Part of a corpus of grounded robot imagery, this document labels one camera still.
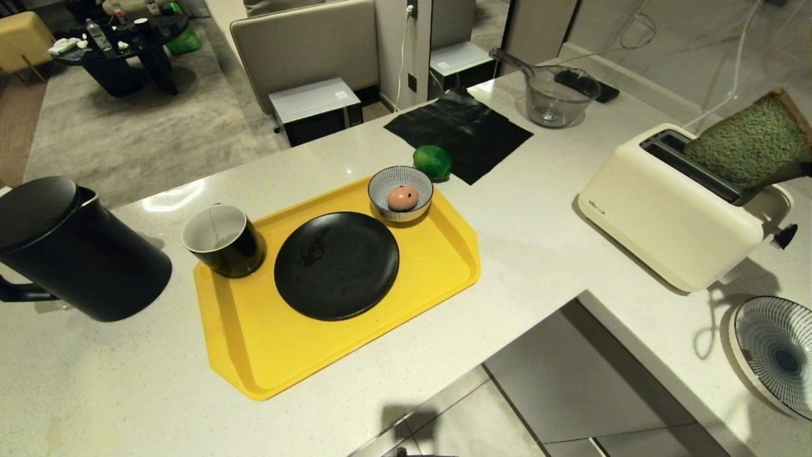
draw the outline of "yellow ottoman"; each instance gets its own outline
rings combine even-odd
[[[51,60],[48,49],[54,44],[54,35],[33,11],[25,11],[0,19],[0,68],[15,73],[34,68]]]

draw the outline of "wooden floor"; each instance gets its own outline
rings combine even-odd
[[[46,87],[34,75],[27,84],[0,76],[0,181],[6,185],[23,183]]]

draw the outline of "black plate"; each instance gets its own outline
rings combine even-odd
[[[320,215],[291,233],[276,257],[276,289],[293,309],[319,320],[358,316],[389,292],[400,253],[389,229],[368,215]]]

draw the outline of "kettle lid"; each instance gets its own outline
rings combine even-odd
[[[0,251],[37,240],[61,224],[79,202],[76,183],[49,176],[15,187],[0,197]]]

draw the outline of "yellow tray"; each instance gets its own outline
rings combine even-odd
[[[265,262],[252,275],[228,279],[203,263],[195,285],[211,368],[240,392],[266,400],[479,279],[477,234],[438,190],[417,223],[397,225],[374,215],[369,178],[254,222],[265,238]],[[385,222],[398,242],[400,269],[375,307],[347,320],[305,317],[279,296],[274,264],[293,230],[314,217],[356,211]]]

